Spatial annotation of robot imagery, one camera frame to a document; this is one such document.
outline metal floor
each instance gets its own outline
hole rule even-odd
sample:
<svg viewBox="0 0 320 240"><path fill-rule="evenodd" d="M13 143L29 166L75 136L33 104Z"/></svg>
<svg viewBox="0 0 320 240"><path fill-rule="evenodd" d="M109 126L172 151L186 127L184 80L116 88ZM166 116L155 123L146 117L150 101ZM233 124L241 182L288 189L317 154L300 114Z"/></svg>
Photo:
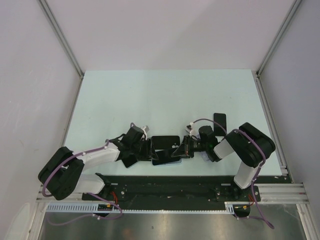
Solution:
<svg viewBox="0 0 320 240"><path fill-rule="evenodd" d="M306 240L296 205L263 205L275 229L260 220L224 214L125 214L116 220L86 217L64 226L46 218L39 240ZM79 213L47 213L54 223ZM251 215L258 215L254 207Z"/></svg>

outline white wall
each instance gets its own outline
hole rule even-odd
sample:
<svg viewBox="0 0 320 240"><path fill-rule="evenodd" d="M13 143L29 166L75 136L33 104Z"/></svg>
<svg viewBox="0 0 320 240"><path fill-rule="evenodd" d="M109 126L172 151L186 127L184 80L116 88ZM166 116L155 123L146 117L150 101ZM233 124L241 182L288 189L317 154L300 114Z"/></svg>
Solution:
<svg viewBox="0 0 320 240"><path fill-rule="evenodd" d="M36 0L0 7L0 239L62 142L80 83ZM20 229L27 218L20 217ZM12 232L11 239L20 239Z"/></svg>
<svg viewBox="0 0 320 240"><path fill-rule="evenodd" d="M293 1L48 3L84 70L256 70Z"/></svg>
<svg viewBox="0 0 320 240"><path fill-rule="evenodd" d="M286 159L320 226L320 1L306 0L262 73Z"/></svg>

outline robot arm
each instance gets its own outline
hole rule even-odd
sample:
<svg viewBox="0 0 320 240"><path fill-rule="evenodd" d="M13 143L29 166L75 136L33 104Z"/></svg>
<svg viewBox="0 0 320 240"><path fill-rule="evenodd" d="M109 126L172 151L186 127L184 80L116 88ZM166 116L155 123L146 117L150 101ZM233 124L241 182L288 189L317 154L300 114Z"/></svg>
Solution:
<svg viewBox="0 0 320 240"><path fill-rule="evenodd" d="M194 133L190 125L187 128ZM221 142L218 142L211 126L200 127L199 135L200 139L195 139L192 135L185 136L182 144L172 156L193 158L194 152L206 152L212 162L219 162L229 154L236 152L242 162L233 181L240 189L249 187L261 163L276 150L271 138L248 122L228 133Z"/></svg>
<svg viewBox="0 0 320 240"><path fill-rule="evenodd" d="M147 131L148 127L132 126L126 134L107 140L105 146L78 154L63 146L40 171L38 179L57 200L63 200L72 193L97 194L109 182L97 174L85 175L82 172L100 164L132 157L155 158L155 152L148 147Z"/></svg>

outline light blue table surface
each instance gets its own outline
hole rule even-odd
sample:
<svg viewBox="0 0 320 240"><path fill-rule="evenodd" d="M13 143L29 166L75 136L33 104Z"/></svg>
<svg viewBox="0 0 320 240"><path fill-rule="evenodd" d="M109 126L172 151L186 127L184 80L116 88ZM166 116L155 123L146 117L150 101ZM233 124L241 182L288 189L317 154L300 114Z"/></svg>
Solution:
<svg viewBox="0 0 320 240"><path fill-rule="evenodd" d="M185 126L199 118L224 113L227 130L249 122L270 136L249 69L87 71L77 99L65 145L84 151L126 133L130 123L148 125L148 137L187 134ZM211 125L201 121L196 128ZM220 162L206 162L196 153L181 164L152 166L122 161L102 164L85 173L105 175L223 176L237 174L241 160L232 153ZM281 175L274 152L260 175Z"/></svg>

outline phone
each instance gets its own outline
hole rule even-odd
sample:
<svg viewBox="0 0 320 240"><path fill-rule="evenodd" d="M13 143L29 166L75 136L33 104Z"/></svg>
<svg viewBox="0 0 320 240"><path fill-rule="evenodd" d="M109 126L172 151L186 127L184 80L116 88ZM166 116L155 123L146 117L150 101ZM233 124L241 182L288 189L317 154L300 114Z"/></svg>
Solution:
<svg viewBox="0 0 320 240"><path fill-rule="evenodd" d="M179 136L152 136L151 141L155 150L177 148L180 145Z"/></svg>
<svg viewBox="0 0 320 240"><path fill-rule="evenodd" d="M224 113L214 113L213 121L220 124L227 131L227 116ZM213 124L213 132L216 137L224 137L226 135L225 131L217 124Z"/></svg>
<svg viewBox="0 0 320 240"><path fill-rule="evenodd" d="M168 164L179 164L182 162L180 156L171 157L176 148L165 149L157 151L158 160L152 160L153 166L168 165Z"/></svg>
<svg viewBox="0 0 320 240"><path fill-rule="evenodd" d="M128 169L130 167L132 167L133 165L135 165L138 162L138 159L136 158L135 155L131 154L129 155L127 158L123 158L121 159L124 166Z"/></svg>

